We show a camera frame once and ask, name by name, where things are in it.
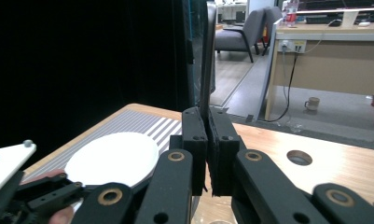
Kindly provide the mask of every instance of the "black cable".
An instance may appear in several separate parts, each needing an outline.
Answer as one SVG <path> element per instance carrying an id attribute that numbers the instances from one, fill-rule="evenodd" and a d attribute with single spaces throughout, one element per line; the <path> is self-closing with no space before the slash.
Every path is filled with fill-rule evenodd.
<path id="1" fill-rule="evenodd" d="M 292 79 L 294 77 L 295 64 L 297 63 L 297 58 L 298 58 L 298 53 L 295 52 L 294 53 L 294 64 L 292 66 L 291 77 L 289 78 L 289 83 L 288 83 L 288 97 L 287 97 L 287 102 L 286 102 L 286 108 L 285 108 L 283 114 L 279 118 L 270 119 L 270 120 L 265 119 L 266 122 L 274 122 L 274 121 L 277 121 L 279 119 L 282 119 L 284 117 L 284 115 L 288 112 L 288 109 L 289 109 L 289 95 L 290 95 L 290 91 L 291 91 L 291 84 L 292 84 Z"/>

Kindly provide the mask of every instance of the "finger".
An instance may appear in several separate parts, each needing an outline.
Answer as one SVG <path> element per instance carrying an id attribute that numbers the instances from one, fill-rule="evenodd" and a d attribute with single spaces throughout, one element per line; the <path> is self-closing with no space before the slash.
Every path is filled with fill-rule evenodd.
<path id="1" fill-rule="evenodd" d="M 42 175 L 38 175 L 38 176 L 35 176 L 27 181 L 24 181 L 22 182 L 22 184 L 27 184 L 27 183 L 30 183 L 30 182 L 33 182 L 33 181 L 36 181 L 36 180 L 39 180 L 39 179 L 42 179 L 44 177 L 53 177 L 55 175 L 59 175 L 59 174 L 62 174 L 64 173 L 64 170 L 63 169 L 55 169 L 55 170 L 51 170 L 49 172 L 46 172 Z"/>
<path id="2" fill-rule="evenodd" d="M 53 214 L 48 224 L 69 224 L 73 216 L 74 209 L 73 207 L 68 206 Z"/>

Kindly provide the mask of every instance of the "paper plate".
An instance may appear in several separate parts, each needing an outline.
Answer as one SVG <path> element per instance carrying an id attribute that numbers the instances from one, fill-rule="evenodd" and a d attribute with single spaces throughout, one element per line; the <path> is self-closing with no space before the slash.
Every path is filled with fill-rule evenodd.
<path id="1" fill-rule="evenodd" d="M 64 170 L 83 185 L 116 182 L 133 187 L 152 173 L 158 158 L 159 147 L 149 136 L 112 133 L 86 144 Z"/>

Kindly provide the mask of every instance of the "striped placemat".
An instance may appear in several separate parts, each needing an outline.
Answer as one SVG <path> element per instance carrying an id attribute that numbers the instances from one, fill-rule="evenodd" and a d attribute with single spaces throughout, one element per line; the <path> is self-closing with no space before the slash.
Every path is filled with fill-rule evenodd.
<path id="1" fill-rule="evenodd" d="M 170 136 L 181 134 L 181 121 L 125 110 L 105 125 L 89 134 L 57 157 L 31 172 L 23 181 L 53 169 L 64 169 L 71 157 L 87 143 L 110 133 L 134 132 L 150 136 L 159 146 L 159 154 L 169 148 Z"/>

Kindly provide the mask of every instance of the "office chair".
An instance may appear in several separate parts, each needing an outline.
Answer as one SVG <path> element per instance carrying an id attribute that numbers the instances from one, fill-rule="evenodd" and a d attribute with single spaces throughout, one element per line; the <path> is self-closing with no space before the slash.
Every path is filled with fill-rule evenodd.
<path id="1" fill-rule="evenodd" d="M 265 7 L 265 16 L 266 16 L 266 22 L 267 22 L 267 37 L 268 37 L 268 43 L 266 44 L 266 47 L 264 47 L 262 56 L 265 55 L 266 51 L 268 50 L 268 47 L 270 46 L 270 36 L 271 31 L 273 29 L 273 24 L 277 22 L 277 20 L 281 19 L 283 17 L 282 11 L 279 7 Z"/>
<path id="2" fill-rule="evenodd" d="M 233 26 L 215 33 L 215 50 L 220 53 L 225 51 L 248 52 L 251 63 L 254 62 L 251 47 L 255 47 L 256 54 L 259 54 L 257 40 L 262 36 L 261 22 L 265 11 L 263 8 L 253 10 L 245 20 L 244 26 Z"/>

